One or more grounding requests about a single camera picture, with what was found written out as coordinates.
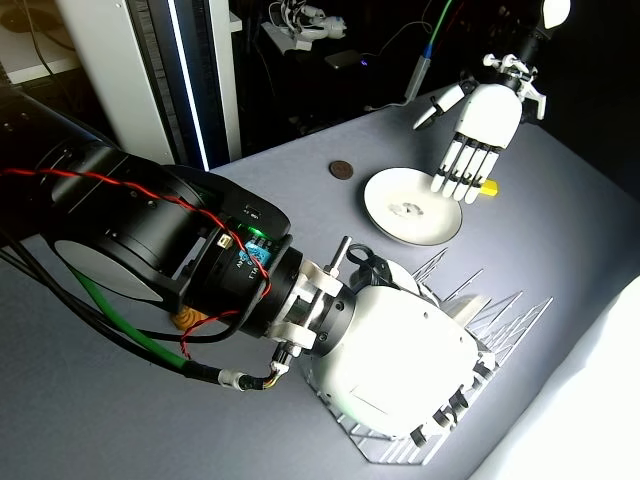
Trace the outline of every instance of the wire rack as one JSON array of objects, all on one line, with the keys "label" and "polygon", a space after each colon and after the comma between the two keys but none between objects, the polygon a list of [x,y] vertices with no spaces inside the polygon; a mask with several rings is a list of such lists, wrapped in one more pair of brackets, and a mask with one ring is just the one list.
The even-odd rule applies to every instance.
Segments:
[{"label": "wire rack", "polygon": [[[447,249],[445,248],[432,257],[413,274],[413,278],[426,288],[426,280],[438,266],[446,252]],[[437,296],[436,299],[440,304],[455,299],[483,271],[481,269],[473,274],[445,297],[444,300],[440,300]],[[495,364],[490,370],[481,368],[477,371],[473,387],[463,395],[462,403],[465,404],[465,408],[453,411],[452,407],[447,407],[442,410],[444,417],[450,420],[446,428],[431,428],[430,431],[423,431],[425,443],[421,447],[417,447],[411,437],[395,438],[380,434],[338,411],[326,397],[318,392],[310,369],[306,371],[307,383],[314,389],[320,401],[367,461],[384,465],[426,465],[435,456],[451,431],[462,420],[495,373],[504,365],[527,332],[538,322],[553,301],[553,297],[549,297],[514,316],[512,312],[515,310],[514,307],[523,293],[522,291],[515,292],[498,302],[489,303],[466,326],[467,331],[476,339],[481,354],[485,358],[495,359]],[[433,298],[433,296],[435,294],[429,291],[429,298]]]}]

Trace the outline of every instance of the white light strip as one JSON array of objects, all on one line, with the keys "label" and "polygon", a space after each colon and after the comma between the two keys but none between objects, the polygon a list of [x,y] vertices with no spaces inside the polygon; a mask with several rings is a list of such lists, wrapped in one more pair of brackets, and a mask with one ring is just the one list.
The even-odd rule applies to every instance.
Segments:
[{"label": "white light strip", "polygon": [[189,77],[189,69],[187,68],[187,57],[184,54],[184,45],[182,44],[182,35],[180,34],[180,23],[178,22],[178,13],[176,12],[175,0],[169,0],[169,13],[171,14],[171,24],[173,25],[173,35],[176,37],[176,45],[178,46],[178,57],[180,57],[180,66],[182,67],[182,76],[184,77],[184,86],[187,89],[187,98],[189,99],[189,107],[191,108],[191,117],[196,127],[196,137],[198,137],[198,147],[200,147],[200,155],[202,156],[202,164],[205,170],[209,170],[209,161],[207,160],[207,152],[204,149],[204,141],[202,140],[202,131],[200,130],[200,120],[198,119],[198,111],[196,110],[196,102],[193,99],[193,91],[191,90],[191,78]]}]

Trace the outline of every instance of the plate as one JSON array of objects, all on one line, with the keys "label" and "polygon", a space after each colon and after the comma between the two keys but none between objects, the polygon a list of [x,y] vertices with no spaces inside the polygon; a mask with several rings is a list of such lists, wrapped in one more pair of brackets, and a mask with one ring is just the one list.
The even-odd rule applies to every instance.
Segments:
[{"label": "plate", "polygon": [[412,168],[383,170],[367,182],[364,203],[373,223],[396,240],[431,246],[455,236],[460,204],[431,191],[433,177]]}]

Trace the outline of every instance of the blue sticker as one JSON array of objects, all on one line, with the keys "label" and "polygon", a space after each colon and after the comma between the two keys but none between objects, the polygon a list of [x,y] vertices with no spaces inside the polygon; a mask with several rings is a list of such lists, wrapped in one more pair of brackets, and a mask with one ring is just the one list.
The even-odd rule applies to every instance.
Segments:
[{"label": "blue sticker", "polygon": [[[249,255],[258,260],[262,264],[262,266],[267,265],[267,262],[269,262],[269,259],[271,258],[271,253],[252,242],[247,242],[245,247],[247,248],[247,252],[249,252]],[[249,255],[244,252],[240,252],[240,259],[244,262],[252,264]]]}]

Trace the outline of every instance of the gray tabletop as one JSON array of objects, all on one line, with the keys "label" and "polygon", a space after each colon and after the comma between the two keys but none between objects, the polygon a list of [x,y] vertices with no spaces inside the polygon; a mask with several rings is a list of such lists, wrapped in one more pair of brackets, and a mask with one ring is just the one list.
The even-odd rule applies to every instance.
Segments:
[{"label": "gray tabletop", "polygon": [[[387,238],[367,219],[361,198],[367,179],[384,168],[435,170],[459,110],[412,132],[427,101],[367,115],[217,173],[279,206],[291,219],[294,246],[317,263],[330,260],[348,234],[413,270],[442,247]],[[332,160],[349,161],[353,178],[333,178]],[[556,300],[427,467],[367,464],[298,371],[272,391],[249,393],[165,373],[108,344],[44,288],[0,264],[3,478],[466,478],[599,311],[640,273],[640,205],[542,129],[522,126],[492,177],[500,195],[463,206],[462,229],[446,244],[431,286],[445,293],[485,268],[469,291],[499,299],[524,290],[522,307],[550,295]],[[40,239],[26,245],[75,287]],[[163,312],[112,298],[137,325],[170,329]],[[203,362],[256,374],[266,370],[272,350],[272,343],[244,335],[192,347]]]}]

